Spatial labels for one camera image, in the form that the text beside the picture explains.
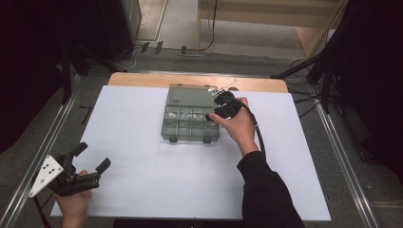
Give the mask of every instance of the black handheld device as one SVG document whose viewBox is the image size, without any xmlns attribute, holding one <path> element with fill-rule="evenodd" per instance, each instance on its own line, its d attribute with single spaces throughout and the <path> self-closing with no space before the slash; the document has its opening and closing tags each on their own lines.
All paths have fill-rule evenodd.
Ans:
<svg viewBox="0 0 403 228">
<path fill-rule="evenodd" d="M 218 96 L 214 99 L 214 103 L 218 105 L 218 107 L 214 108 L 214 113 L 224 119 L 234 118 L 242 108 L 240 102 L 235 100 L 234 94 L 225 90 L 218 93 Z M 212 121 L 207 114 L 205 118 L 207 121 Z"/>
</svg>

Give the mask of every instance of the black sleeve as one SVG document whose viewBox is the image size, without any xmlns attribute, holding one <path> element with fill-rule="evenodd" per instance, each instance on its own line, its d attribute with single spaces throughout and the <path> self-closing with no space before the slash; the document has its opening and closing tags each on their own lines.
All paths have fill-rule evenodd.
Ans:
<svg viewBox="0 0 403 228">
<path fill-rule="evenodd" d="M 287 186 L 273 172 L 259 151 L 251 152 L 238 164 L 243 186 L 244 227 L 304 227 Z"/>
</svg>

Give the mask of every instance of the black clamp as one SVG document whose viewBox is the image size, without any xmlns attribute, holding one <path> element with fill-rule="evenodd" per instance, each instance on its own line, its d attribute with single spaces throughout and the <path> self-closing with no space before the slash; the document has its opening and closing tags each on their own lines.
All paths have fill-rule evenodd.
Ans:
<svg viewBox="0 0 403 228">
<path fill-rule="evenodd" d="M 110 166 L 110 160 L 106 158 L 95 170 L 97 172 L 80 176 L 76 174 L 76 168 L 72 165 L 74 156 L 78 157 L 87 145 L 81 142 L 76 149 L 65 155 L 58 155 L 56 161 L 63 167 L 63 172 L 48 185 L 54 193 L 61 197 L 74 195 L 89 189 L 98 188 L 101 175 Z"/>
</svg>

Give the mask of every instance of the person's right hand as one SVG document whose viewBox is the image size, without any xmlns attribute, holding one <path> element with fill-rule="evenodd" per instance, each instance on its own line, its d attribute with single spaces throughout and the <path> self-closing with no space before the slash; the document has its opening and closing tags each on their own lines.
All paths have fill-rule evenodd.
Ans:
<svg viewBox="0 0 403 228">
<path fill-rule="evenodd" d="M 246 98 L 237 98 L 237 100 L 248 106 Z M 255 127 L 249 112 L 245 108 L 241 108 L 240 112 L 230 120 L 225 120 L 215 113 L 209 113 L 208 116 L 227 130 L 231 138 L 238 144 L 242 156 L 259 150 L 255 144 Z"/>
</svg>

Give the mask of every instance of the hand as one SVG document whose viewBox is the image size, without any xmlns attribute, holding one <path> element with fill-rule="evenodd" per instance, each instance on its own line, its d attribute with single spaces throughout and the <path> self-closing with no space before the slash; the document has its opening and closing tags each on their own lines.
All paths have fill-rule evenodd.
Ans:
<svg viewBox="0 0 403 228">
<path fill-rule="evenodd" d="M 88 172 L 83 170 L 79 175 L 85 175 Z M 92 197 L 92 191 L 76 193 L 71 196 L 61 197 L 54 194 L 60 210 L 63 214 L 63 228 L 81 228 L 86 222 L 88 216 L 88 203 Z"/>
<path fill-rule="evenodd" d="M 246 98 L 237 98 L 237 100 L 248 106 Z M 222 125 L 237 143 L 240 153 L 245 156 L 249 152 L 259 150 L 255 144 L 255 127 L 249 112 L 243 107 L 240 112 L 232 119 L 225 120 L 215 113 L 209 113 L 208 116 L 215 123 Z"/>
</svg>

